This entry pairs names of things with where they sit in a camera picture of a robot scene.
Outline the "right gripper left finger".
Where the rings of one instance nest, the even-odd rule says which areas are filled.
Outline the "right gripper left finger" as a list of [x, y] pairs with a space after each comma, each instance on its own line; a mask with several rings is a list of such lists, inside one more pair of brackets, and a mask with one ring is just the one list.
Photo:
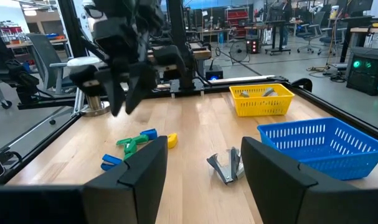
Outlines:
[[155, 224], [168, 163], [160, 136], [79, 185], [0, 185], [0, 224]]

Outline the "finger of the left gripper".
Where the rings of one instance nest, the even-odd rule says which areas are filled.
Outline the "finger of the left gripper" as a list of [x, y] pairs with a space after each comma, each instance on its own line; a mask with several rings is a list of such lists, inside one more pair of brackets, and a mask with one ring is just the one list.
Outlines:
[[156, 69], [145, 62], [130, 65], [128, 92], [126, 95], [125, 111], [131, 114], [142, 99], [157, 87]]
[[127, 81], [127, 73], [112, 70], [99, 70], [96, 72], [96, 79], [103, 85], [110, 103], [110, 110], [113, 116], [117, 116], [122, 104], [126, 99], [121, 82]]

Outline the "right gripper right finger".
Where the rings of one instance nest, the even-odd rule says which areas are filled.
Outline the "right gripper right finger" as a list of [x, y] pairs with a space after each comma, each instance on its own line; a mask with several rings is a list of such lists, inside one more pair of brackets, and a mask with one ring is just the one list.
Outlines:
[[241, 155], [264, 224], [378, 224], [378, 189], [334, 179], [251, 137]]

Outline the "blue stapler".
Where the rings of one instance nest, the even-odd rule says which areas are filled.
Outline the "blue stapler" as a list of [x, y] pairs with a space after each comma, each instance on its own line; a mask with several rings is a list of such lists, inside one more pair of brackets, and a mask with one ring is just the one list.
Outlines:
[[113, 167], [115, 167], [115, 166], [117, 166], [117, 165], [119, 165], [123, 162], [122, 159], [111, 156], [109, 154], [105, 154], [102, 157], [102, 161], [103, 162], [101, 164], [101, 169], [104, 170], [104, 171], [108, 171], [111, 168], [113, 168]]
[[154, 140], [158, 137], [158, 133], [156, 129], [148, 129], [145, 131], [140, 132], [140, 135], [146, 135], [149, 140]]

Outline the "green stapler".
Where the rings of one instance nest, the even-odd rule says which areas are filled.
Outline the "green stapler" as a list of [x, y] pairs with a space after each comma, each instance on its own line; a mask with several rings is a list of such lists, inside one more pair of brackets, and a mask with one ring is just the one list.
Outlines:
[[136, 144], [145, 144], [149, 141], [149, 137], [145, 134], [141, 134], [139, 136], [133, 137], [133, 138], [126, 138], [121, 139], [116, 142], [117, 146], [129, 146], [131, 143]]
[[131, 141], [130, 143], [125, 143], [124, 145], [124, 160], [128, 159], [129, 157], [131, 157], [133, 154], [136, 153], [136, 151], [138, 150], [138, 147], [137, 147], [137, 144], [135, 141]]

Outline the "white dome lamp brass base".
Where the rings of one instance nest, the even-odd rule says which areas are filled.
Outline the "white dome lamp brass base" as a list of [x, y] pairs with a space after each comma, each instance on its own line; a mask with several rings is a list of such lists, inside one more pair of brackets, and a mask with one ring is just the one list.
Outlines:
[[[99, 58], [86, 56], [70, 59], [67, 62], [67, 67], [69, 69], [73, 69], [81, 65], [94, 65], [98, 67], [102, 64], [103, 62]], [[79, 90], [77, 88], [72, 115], [92, 117], [103, 115], [105, 113], [108, 113], [109, 111], [109, 102], [102, 101], [99, 96], [87, 96], [82, 90]]]

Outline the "wooden workbench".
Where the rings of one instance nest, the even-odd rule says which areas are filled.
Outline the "wooden workbench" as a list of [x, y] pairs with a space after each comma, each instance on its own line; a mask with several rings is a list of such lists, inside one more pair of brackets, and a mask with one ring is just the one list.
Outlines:
[[[208, 48], [203, 47], [200, 42], [193, 42], [193, 43], [190, 43], [189, 45], [190, 45], [189, 49], [192, 50], [192, 54], [196, 60], [207, 60], [211, 58], [212, 56], [211, 51]], [[151, 47], [148, 50], [148, 59], [150, 61], [154, 61], [153, 50], [154, 49], [159, 50], [162, 48], [164, 48], [164, 46]]]

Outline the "small black box blue light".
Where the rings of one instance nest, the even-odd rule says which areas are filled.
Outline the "small black box blue light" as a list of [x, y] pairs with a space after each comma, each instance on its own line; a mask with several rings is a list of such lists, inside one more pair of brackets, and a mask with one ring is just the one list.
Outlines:
[[220, 65], [206, 66], [205, 76], [208, 80], [220, 80], [224, 78], [224, 71]]

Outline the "blue plastic basket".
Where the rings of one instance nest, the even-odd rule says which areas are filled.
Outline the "blue plastic basket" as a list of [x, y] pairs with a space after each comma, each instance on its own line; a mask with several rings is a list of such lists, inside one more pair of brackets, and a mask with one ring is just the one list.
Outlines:
[[263, 144], [330, 177], [367, 177], [378, 164], [378, 140], [337, 118], [318, 118], [257, 127]]

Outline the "black floor fan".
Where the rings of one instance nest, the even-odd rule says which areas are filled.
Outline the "black floor fan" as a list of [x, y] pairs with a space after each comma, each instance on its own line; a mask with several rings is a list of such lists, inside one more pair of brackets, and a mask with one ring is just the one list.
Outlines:
[[232, 63], [244, 61], [248, 56], [247, 43], [244, 40], [236, 41], [230, 46], [229, 57]]

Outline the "red storage shelving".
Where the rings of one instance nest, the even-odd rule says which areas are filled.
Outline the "red storage shelving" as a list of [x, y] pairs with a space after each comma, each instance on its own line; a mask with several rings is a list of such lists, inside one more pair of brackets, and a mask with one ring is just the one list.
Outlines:
[[245, 25], [250, 19], [249, 7], [228, 7], [225, 10], [225, 21], [236, 39], [243, 39], [247, 34]]

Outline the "wooden table with bins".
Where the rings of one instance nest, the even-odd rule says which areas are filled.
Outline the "wooden table with bins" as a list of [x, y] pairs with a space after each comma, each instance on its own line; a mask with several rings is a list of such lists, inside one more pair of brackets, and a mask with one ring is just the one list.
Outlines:
[[[56, 51], [64, 50], [66, 55], [70, 56], [67, 39], [64, 35], [46, 34], [45, 36], [50, 40]], [[30, 52], [32, 42], [19, 24], [12, 21], [0, 21], [0, 37], [6, 47], [16, 55], [26, 55]]]

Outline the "grey office chair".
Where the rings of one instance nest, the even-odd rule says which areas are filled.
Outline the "grey office chair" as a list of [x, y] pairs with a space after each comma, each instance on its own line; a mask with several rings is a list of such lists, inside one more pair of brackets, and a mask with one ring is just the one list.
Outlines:
[[44, 90], [54, 90], [56, 95], [76, 92], [77, 87], [64, 72], [67, 62], [73, 59], [67, 52], [67, 59], [61, 60], [50, 40], [42, 34], [27, 34], [33, 46], [35, 64], [41, 75]]

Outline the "black computer with lights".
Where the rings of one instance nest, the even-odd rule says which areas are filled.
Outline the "black computer with lights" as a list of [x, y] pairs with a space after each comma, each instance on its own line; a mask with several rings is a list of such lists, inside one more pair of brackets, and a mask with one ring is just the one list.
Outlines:
[[260, 39], [258, 37], [249, 37], [245, 39], [248, 54], [258, 54], [260, 52]]

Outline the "yellow plastic basket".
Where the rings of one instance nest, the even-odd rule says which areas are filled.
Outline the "yellow plastic basket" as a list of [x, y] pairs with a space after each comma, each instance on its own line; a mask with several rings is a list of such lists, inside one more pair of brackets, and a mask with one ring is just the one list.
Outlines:
[[[262, 96], [267, 88], [273, 88], [277, 96]], [[258, 84], [230, 86], [237, 116], [285, 115], [295, 94], [282, 84]], [[249, 98], [240, 97], [247, 91]]]

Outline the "person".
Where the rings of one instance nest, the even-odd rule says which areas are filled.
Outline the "person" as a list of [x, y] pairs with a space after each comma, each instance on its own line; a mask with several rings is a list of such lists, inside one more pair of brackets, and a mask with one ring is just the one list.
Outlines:
[[291, 20], [292, 15], [292, 6], [291, 6], [291, 0], [282, 0], [281, 2], [281, 19], [285, 21], [286, 25], [283, 26], [282, 31], [282, 48], [285, 49], [288, 44], [288, 23]]

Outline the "dark office chair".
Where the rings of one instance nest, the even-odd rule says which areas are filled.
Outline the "dark office chair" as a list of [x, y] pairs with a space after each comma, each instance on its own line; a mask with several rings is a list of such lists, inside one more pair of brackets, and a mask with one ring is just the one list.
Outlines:
[[312, 23], [302, 25], [302, 28], [304, 28], [305, 31], [297, 33], [296, 36], [304, 39], [305, 41], [308, 42], [308, 44], [298, 47], [297, 48], [298, 53], [300, 53], [304, 49], [306, 49], [308, 52], [311, 52], [312, 54], [314, 53], [315, 49], [318, 49], [318, 55], [322, 52], [321, 50], [322, 48], [315, 45], [311, 45], [311, 41], [323, 36], [323, 32], [321, 30], [321, 23], [322, 23], [324, 15], [325, 15], [325, 12], [317, 12], [314, 15]]
[[325, 28], [323, 29], [325, 34], [319, 39], [328, 48], [322, 50], [322, 52], [328, 51], [329, 54], [335, 56], [337, 54], [338, 48], [344, 43], [344, 38], [346, 34], [346, 28]]

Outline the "computer tower green fans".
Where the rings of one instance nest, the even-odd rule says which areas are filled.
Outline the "computer tower green fans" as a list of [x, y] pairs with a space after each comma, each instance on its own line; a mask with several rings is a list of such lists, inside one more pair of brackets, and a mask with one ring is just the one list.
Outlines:
[[353, 47], [347, 88], [378, 96], [378, 49]]

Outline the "black desk wooden top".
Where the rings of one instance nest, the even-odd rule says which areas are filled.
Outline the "black desk wooden top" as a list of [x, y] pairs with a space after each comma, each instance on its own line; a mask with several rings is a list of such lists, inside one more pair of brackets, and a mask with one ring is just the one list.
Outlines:
[[363, 47], [367, 36], [378, 34], [378, 19], [372, 16], [357, 16], [341, 19], [347, 23], [343, 38], [343, 48], [339, 59], [340, 63], [346, 61], [347, 51], [352, 47]]

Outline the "black metal table frame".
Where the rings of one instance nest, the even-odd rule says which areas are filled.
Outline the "black metal table frame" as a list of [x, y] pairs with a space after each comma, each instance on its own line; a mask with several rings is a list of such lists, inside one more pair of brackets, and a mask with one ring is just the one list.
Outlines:
[[[73, 0], [65, 0], [60, 3], [60, 13], [64, 22], [67, 18], [72, 21], [69, 25], [66, 25], [66, 32], [69, 38], [72, 39], [72, 53], [75, 55], [82, 55], [86, 47], [84, 47], [84, 40], [79, 40], [78, 36], [84, 37], [84, 31], [82, 30], [81, 23], [78, 19], [77, 8], [73, 3]], [[290, 84], [288, 80], [277, 76], [258, 76], [258, 77], [244, 77], [244, 78], [230, 78], [212, 81], [212, 87], [205, 89], [206, 93], [220, 93], [227, 91], [229, 86], [239, 85], [260, 85], [260, 84], [272, 84], [280, 83], [286, 85], [288, 88], [294, 89], [295, 92], [300, 94], [303, 98], [316, 105], [319, 108], [323, 108], [325, 111], [329, 111], [331, 114], [342, 119], [348, 124], [354, 126], [356, 129], [378, 139], [378, 127], [373, 126], [360, 118], [350, 114], [323, 99], [313, 95], [311, 93], [311, 81], [309, 79], [301, 79]], [[27, 155], [21, 157], [17, 152], [11, 151], [10, 146], [6, 145], [0, 148], [0, 168], [3, 169], [0, 174], [0, 185], [4, 185], [11, 181], [21, 170], [23, 170], [28, 164], [33, 163], [33, 160], [40, 155], [45, 149], [47, 149], [57, 138], [63, 135], [70, 129], [83, 115], [79, 112], [73, 112], [71, 118], [66, 121], [61, 127], [50, 133], [46, 138], [41, 140], [35, 147], [30, 150]]]

